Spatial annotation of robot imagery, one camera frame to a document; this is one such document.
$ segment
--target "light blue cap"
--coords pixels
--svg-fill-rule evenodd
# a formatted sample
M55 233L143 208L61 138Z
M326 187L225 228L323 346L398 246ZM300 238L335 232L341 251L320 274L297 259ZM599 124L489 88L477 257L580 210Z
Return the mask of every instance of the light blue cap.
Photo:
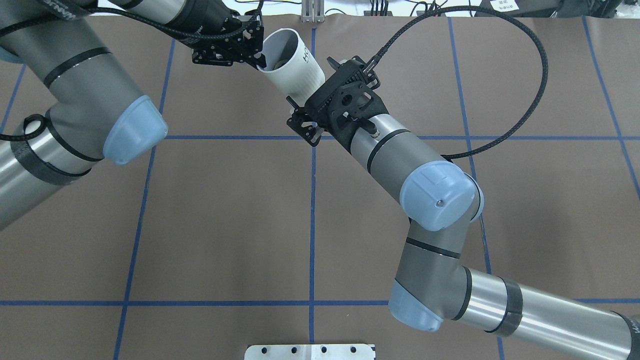
M15 63L15 64L22 63L22 60L18 56L10 53L2 46L0 46L0 60L4 60L4 61Z
M456 222L476 196L476 185L448 161L432 161L415 169L400 189L400 205L428 231Z
M429 310L397 280L389 299L389 311L400 322L422 331L438 331L442 318Z
M167 132L166 123L151 98L142 95L129 105L111 128L102 153L116 165L125 165L159 143Z

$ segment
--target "paper label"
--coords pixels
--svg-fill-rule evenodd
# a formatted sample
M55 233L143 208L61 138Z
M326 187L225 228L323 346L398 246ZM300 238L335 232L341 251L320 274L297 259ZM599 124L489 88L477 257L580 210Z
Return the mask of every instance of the paper label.
M516 4L516 0L491 0L490 3L497 12L512 12L520 9Z

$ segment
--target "white bracket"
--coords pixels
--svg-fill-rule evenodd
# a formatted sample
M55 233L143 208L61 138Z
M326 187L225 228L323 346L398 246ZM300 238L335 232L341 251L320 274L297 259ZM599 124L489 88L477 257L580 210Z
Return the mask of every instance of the white bracket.
M244 360L375 360L376 346L368 344L254 345Z
M302 0L302 22L324 22L324 0Z

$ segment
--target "blue joint cap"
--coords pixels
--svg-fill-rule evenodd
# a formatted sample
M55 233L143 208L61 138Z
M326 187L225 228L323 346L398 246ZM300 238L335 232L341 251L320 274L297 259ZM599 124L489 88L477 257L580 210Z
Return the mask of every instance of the blue joint cap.
M397 280L394 280L394 288L391 290L389 311L400 322L422 331L438 331L443 321L411 295Z
M432 161L415 169L400 189L400 205L428 231L458 221L474 201L476 184L448 161Z
M14 64L22 63L22 59L20 59L17 55L10 53L2 46L0 46L0 60L4 60Z
M125 165L159 143L167 132L166 123L151 98L142 95L129 105L113 125L102 153L116 165Z

